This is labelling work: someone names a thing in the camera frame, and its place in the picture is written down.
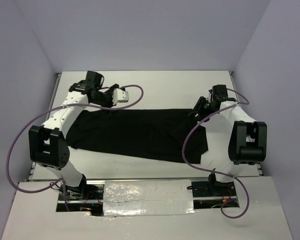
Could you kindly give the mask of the black long sleeve shirt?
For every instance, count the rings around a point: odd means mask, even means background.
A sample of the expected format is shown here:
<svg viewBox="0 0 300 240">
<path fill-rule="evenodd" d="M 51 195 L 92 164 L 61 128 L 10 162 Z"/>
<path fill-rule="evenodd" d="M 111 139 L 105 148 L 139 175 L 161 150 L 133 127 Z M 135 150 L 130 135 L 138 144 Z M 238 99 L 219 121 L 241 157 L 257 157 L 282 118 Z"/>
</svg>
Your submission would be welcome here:
<svg viewBox="0 0 300 240">
<path fill-rule="evenodd" d="M 67 145 L 73 149 L 183 163 L 182 148 L 197 121 L 190 109 L 124 109 L 82 111 L 70 127 Z M 208 151 L 205 127 L 191 135 L 185 157 L 200 164 Z"/>
</svg>

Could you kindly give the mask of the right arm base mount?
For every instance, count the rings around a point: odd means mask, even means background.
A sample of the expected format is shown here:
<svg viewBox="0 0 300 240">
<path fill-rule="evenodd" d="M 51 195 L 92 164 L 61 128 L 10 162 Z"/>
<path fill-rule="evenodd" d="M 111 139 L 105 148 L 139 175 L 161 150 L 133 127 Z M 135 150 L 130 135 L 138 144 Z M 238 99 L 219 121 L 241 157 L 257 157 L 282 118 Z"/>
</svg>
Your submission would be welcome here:
<svg viewBox="0 0 300 240">
<path fill-rule="evenodd" d="M 223 200 L 236 196 L 234 183 L 218 182 L 214 173 L 206 180 L 192 181 L 186 189 L 192 192 L 195 200 Z"/>
</svg>

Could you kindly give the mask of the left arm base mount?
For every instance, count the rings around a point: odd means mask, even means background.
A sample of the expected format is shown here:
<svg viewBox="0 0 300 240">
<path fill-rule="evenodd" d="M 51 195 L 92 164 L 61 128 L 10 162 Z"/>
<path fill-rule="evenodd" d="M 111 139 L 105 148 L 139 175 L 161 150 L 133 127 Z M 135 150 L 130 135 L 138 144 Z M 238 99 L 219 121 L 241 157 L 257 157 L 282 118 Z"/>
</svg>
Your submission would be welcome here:
<svg viewBox="0 0 300 240">
<path fill-rule="evenodd" d="M 58 192 L 56 212 L 90 212 L 100 217 L 103 213 L 104 184 L 87 184 L 83 193 L 66 190 L 63 195 L 63 184 L 51 187 Z"/>
</svg>

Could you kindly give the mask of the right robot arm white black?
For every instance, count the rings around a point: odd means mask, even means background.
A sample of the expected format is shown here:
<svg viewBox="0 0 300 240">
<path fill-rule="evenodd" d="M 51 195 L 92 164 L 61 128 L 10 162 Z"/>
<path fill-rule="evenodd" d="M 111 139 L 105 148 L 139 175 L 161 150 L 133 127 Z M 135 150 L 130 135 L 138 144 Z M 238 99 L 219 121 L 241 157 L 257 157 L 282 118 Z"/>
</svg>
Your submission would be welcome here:
<svg viewBox="0 0 300 240">
<path fill-rule="evenodd" d="M 191 135 L 217 114 L 222 115 L 232 127 L 227 149 L 228 158 L 217 168 L 209 170 L 214 179 L 207 183 L 207 190 L 214 196 L 224 191 L 224 183 L 232 182 L 249 166 L 263 162 L 267 154 L 267 124 L 253 119 L 241 108 L 242 105 L 250 104 L 246 97 L 237 92 L 236 94 L 244 99 L 244 102 L 238 101 L 234 97 L 229 97 L 229 91 L 235 92 L 226 85 L 218 84 L 209 90 L 209 97 L 199 98 L 191 112 L 196 117 L 197 124 L 188 133 L 182 146 L 184 158 Z"/>
</svg>

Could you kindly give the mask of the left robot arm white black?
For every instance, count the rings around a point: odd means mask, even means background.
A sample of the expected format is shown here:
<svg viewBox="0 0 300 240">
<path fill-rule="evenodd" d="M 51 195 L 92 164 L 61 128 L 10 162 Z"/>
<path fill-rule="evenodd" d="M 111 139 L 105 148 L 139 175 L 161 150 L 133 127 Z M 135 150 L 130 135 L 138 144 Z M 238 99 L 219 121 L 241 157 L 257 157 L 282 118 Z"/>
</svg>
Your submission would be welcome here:
<svg viewBox="0 0 300 240">
<path fill-rule="evenodd" d="M 70 150 L 66 135 L 70 127 L 83 111 L 85 106 L 68 106 L 69 104 L 96 104 L 111 108 L 118 101 L 118 84 L 107 87 L 102 92 L 104 76 L 98 72 L 88 71 L 85 79 L 70 86 L 61 109 L 40 126 L 33 125 L 28 130 L 30 159 L 43 168 L 62 178 L 70 188 L 70 194 L 76 199 L 83 199 L 88 194 L 86 178 L 70 162 Z"/>
</svg>

